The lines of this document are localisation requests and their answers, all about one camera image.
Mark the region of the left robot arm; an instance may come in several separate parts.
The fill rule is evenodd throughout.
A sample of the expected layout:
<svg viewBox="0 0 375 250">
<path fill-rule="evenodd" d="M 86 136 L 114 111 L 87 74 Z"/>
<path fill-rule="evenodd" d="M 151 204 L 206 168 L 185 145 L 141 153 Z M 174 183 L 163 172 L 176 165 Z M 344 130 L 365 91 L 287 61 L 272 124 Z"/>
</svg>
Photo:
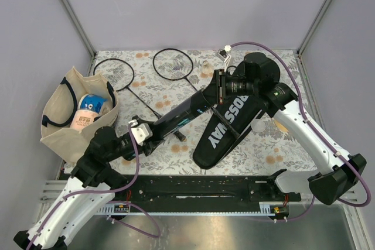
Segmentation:
<svg viewBox="0 0 375 250">
<path fill-rule="evenodd" d="M 47 213 L 29 230 L 19 231 L 14 242 L 21 249 L 67 249 L 75 233 L 102 206 L 127 195 L 127 190 L 138 180 L 140 154 L 151 152 L 148 143 L 158 145 L 163 136 L 158 133 L 158 122 L 139 118 L 130 121 L 123 136 L 117 136 L 110 126 L 96 130 Z M 111 167 L 111 161 L 119 157 L 136 160 L 132 179 Z"/>
</svg>

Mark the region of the shuttlecock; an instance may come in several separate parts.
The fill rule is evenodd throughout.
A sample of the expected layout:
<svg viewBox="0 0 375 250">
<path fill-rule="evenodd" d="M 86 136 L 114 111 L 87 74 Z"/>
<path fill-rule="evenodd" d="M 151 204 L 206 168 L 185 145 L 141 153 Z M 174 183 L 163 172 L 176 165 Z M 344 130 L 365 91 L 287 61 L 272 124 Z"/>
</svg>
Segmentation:
<svg viewBox="0 0 375 250">
<path fill-rule="evenodd" d="M 207 61 L 203 61 L 201 72 L 202 74 L 209 75 L 213 71 L 213 66 Z"/>
</svg>

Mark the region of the black shuttlecock tube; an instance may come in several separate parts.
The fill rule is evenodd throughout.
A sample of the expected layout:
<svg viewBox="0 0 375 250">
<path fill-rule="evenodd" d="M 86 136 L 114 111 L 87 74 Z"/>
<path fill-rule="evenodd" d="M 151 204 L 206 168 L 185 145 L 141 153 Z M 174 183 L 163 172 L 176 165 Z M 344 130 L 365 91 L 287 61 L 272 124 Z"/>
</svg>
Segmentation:
<svg viewBox="0 0 375 250">
<path fill-rule="evenodd" d="M 155 121 L 152 129 L 152 141 L 158 141 L 165 136 L 178 131 L 217 103 L 216 91 L 205 88 L 194 93 L 190 98 Z"/>
</svg>

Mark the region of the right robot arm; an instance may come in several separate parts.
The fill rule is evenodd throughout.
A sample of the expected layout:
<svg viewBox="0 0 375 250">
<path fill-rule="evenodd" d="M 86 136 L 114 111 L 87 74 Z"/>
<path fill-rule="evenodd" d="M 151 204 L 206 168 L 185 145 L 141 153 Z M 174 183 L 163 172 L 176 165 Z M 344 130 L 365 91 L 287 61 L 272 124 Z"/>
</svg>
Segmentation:
<svg viewBox="0 0 375 250">
<path fill-rule="evenodd" d="M 315 163 L 310 172 L 283 171 L 267 185 L 267 195 L 278 201 L 290 192 L 311 193 L 321 203 L 343 202 L 342 196 L 357 182 L 367 164 L 361 154 L 352 155 L 338 145 L 305 111 L 298 88 L 280 82 L 277 63 L 263 53 L 250 53 L 229 74 L 233 58 L 227 46 L 217 52 L 224 67 L 215 70 L 213 82 L 218 103 L 231 96 L 254 98 L 267 115 L 287 128 Z"/>
</svg>

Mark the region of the translucent tube lid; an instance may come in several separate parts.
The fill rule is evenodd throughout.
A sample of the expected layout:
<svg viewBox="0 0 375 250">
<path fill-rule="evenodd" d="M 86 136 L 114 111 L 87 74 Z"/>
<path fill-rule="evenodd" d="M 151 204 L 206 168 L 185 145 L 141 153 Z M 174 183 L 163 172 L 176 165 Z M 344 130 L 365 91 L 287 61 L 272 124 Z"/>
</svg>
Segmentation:
<svg viewBox="0 0 375 250">
<path fill-rule="evenodd" d="M 261 119 L 254 119 L 251 121 L 251 128 L 256 133 L 262 133 L 265 131 L 265 122 Z"/>
</svg>

